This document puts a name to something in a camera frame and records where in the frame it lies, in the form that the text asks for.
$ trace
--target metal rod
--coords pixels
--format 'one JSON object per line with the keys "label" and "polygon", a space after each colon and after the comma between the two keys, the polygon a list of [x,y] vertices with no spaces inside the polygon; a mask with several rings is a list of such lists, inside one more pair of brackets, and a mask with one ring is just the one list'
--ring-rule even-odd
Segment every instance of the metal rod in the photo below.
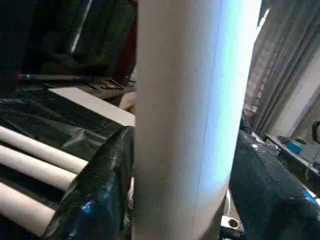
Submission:
{"label": "metal rod", "polygon": [[139,1],[135,240],[218,239],[261,1]]}
{"label": "metal rod", "polygon": [[0,145],[0,164],[66,191],[76,174]]}
{"label": "metal rod", "polygon": [[0,182],[0,214],[41,237],[55,211]]}
{"label": "metal rod", "polygon": [[79,157],[48,146],[3,126],[0,126],[0,141],[75,174],[79,174],[88,164],[87,161]]}
{"label": "metal rod", "polygon": [[76,75],[48,75],[48,74],[23,74],[19,75],[19,80],[23,81],[97,81],[106,80],[105,76],[76,76]]}

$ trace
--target white tube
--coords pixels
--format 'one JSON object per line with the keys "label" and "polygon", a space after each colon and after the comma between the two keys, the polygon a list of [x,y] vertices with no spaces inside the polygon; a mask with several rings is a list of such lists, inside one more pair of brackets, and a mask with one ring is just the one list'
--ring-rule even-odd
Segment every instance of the white tube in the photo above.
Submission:
{"label": "white tube", "polygon": [[0,214],[41,237],[55,211],[0,182]]}
{"label": "white tube", "polygon": [[218,239],[260,0],[140,0],[135,240]]}
{"label": "white tube", "polygon": [[0,164],[66,191],[76,177],[72,172],[53,166],[23,153],[0,145]]}
{"label": "white tube", "polygon": [[87,161],[0,126],[0,141],[55,166],[79,174]]}

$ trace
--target white cylinder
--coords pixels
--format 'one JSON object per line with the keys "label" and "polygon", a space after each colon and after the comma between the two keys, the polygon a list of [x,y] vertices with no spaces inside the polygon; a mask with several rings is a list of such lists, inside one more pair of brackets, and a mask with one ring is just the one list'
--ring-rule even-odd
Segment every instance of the white cylinder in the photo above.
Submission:
{"label": "white cylinder", "polygon": [[41,237],[55,211],[0,182],[0,214]]}
{"label": "white cylinder", "polygon": [[62,191],[66,191],[69,184],[76,177],[72,172],[2,145],[0,145],[0,164],[61,189]]}
{"label": "white cylinder", "polygon": [[218,239],[260,3],[139,1],[135,240]]}
{"label": "white cylinder", "polygon": [[0,141],[55,166],[79,174],[87,161],[0,126]]}

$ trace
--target white pipe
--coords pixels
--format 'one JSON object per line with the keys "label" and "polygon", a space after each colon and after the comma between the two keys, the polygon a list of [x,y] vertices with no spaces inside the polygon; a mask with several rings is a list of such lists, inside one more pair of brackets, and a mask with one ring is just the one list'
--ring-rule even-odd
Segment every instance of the white pipe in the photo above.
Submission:
{"label": "white pipe", "polygon": [[76,174],[0,145],[0,164],[66,191]]}
{"label": "white pipe", "polygon": [[0,182],[0,214],[41,237],[55,211]]}
{"label": "white pipe", "polygon": [[135,240],[218,239],[260,3],[139,1]]}
{"label": "white pipe", "polygon": [[0,126],[0,141],[55,166],[79,174],[87,161]]}

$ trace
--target shiny black plastic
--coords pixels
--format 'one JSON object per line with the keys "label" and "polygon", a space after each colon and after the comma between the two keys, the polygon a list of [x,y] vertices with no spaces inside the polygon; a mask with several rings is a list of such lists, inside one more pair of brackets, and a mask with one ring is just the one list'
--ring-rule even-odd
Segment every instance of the shiny black plastic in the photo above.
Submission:
{"label": "shiny black plastic", "polygon": [[239,131],[230,190],[247,240],[314,240],[320,207],[267,144]]}
{"label": "shiny black plastic", "polygon": [[121,128],[49,90],[0,95],[0,125],[86,161]]}
{"label": "shiny black plastic", "polygon": [[43,239],[126,239],[133,137],[134,128],[123,127],[107,140],[70,185]]}

